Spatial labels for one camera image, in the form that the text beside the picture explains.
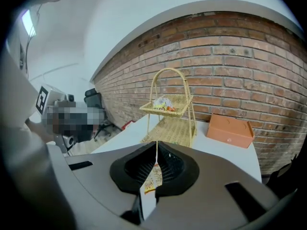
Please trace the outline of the person's white shirt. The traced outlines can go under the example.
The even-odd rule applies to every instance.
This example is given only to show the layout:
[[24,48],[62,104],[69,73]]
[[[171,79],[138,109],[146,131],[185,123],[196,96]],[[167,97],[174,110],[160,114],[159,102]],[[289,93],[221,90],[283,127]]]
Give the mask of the person's white shirt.
[[35,112],[38,91],[6,47],[0,52],[0,127],[22,127]]

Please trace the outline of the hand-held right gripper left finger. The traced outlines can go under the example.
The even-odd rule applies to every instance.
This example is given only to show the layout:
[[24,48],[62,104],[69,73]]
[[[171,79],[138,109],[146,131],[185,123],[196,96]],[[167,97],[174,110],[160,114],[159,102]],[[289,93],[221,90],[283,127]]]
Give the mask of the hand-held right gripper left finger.
[[155,142],[67,157],[66,162],[86,191],[115,215],[140,225],[155,210],[155,191],[144,194],[157,162]]

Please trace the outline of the beige snack packet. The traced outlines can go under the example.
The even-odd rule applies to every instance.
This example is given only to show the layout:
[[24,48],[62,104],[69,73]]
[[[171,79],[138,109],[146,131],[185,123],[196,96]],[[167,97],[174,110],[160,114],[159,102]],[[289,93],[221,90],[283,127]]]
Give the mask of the beige snack packet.
[[156,163],[144,182],[144,194],[155,191],[163,183],[162,170]]

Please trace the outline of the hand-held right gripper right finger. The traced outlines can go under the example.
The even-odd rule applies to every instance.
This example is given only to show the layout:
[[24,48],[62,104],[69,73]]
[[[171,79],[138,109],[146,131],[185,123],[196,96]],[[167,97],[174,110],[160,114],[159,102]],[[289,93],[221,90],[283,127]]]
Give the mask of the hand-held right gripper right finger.
[[261,182],[209,153],[159,142],[163,182],[158,203],[141,224],[147,230],[258,229],[279,201]]

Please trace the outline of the orange cardboard box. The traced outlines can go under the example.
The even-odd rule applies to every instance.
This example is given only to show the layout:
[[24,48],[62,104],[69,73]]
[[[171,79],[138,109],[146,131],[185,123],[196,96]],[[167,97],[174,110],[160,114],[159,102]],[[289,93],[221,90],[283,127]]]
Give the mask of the orange cardboard box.
[[254,140],[249,121],[212,114],[206,137],[247,149]]

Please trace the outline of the red box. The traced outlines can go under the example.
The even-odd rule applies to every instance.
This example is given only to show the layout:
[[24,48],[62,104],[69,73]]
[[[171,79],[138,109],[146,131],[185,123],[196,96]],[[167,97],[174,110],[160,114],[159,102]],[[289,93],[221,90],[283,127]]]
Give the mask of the red box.
[[130,121],[128,121],[125,125],[123,125],[122,127],[121,127],[121,130],[123,131],[123,130],[125,130],[127,127],[129,127],[131,124],[133,124],[134,123],[134,121],[133,120],[130,120]]

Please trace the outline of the white orange snack packet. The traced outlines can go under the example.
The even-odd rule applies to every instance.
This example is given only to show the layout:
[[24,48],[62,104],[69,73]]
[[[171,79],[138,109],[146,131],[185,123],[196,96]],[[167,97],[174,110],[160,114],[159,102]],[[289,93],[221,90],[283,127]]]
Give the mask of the white orange snack packet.
[[176,109],[170,99],[159,97],[153,102],[153,109],[174,112]]

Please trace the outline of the person's left forearm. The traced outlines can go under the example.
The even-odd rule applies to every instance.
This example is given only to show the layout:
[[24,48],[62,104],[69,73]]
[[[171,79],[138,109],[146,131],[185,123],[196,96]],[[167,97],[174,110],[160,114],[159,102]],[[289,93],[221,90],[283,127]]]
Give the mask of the person's left forearm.
[[54,141],[53,135],[47,133],[45,127],[41,122],[34,123],[28,118],[26,119],[25,124],[28,126],[32,133],[37,134],[45,143]]

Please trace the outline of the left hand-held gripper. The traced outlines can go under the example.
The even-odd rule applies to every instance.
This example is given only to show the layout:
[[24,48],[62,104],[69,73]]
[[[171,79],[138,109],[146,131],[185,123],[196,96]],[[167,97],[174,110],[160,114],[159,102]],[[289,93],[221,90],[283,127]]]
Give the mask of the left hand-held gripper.
[[45,129],[53,136],[53,141],[63,153],[67,153],[73,147],[75,138],[60,132],[60,113],[69,112],[75,107],[76,102],[72,94],[66,94],[51,85],[41,86],[35,108],[41,115]]

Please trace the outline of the black mesh office chair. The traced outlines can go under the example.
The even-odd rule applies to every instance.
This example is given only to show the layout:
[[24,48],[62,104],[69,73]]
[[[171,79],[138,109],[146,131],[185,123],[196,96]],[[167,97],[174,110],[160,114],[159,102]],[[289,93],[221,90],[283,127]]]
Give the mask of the black mesh office chair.
[[94,136],[94,141],[97,141],[96,138],[98,134],[107,127],[114,126],[114,124],[109,121],[106,109],[102,105],[101,93],[97,92],[95,88],[89,89],[85,92],[84,102],[88,107],[97,108],[102,111],[102,118]]

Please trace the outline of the two-tier wicker basket stand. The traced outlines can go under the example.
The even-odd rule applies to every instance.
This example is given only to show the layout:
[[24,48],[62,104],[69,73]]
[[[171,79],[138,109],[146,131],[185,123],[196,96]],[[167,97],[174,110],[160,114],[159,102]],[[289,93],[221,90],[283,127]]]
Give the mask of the two-tier wicker basket stand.
[[[153,91],[157,91],[158,78],[165,71],[173,71],[182,79],[184,93],[158,96],[156,92],[153,98]],[[159,97],[170,99],[176,110],[170,112],[153,109],[153,102]],[[148,115],[147,133],[141,142],[164,141],[191,148],[197,135],[192,100],[193,95],[190,93],[188,81],[181,71],[174,68],[158,71],[152,80],[149,102],[140,107],[140,110]]]

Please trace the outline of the ceiling light tube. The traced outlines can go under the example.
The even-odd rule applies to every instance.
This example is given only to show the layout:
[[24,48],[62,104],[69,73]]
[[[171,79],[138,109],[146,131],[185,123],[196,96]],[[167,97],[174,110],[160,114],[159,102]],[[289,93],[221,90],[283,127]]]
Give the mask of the ceiling light tube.
[[36,31],[35,31],[35,28],[34,28],[34,24],[33,24],[33,21],[32,21],[32,18],[31,18],[31,14],[30,14],[30,11],[29,10],[26,10],[22,17],[22,23],[24,25],[24,28],[28,34],[29,37],[33,37],[36,35]]

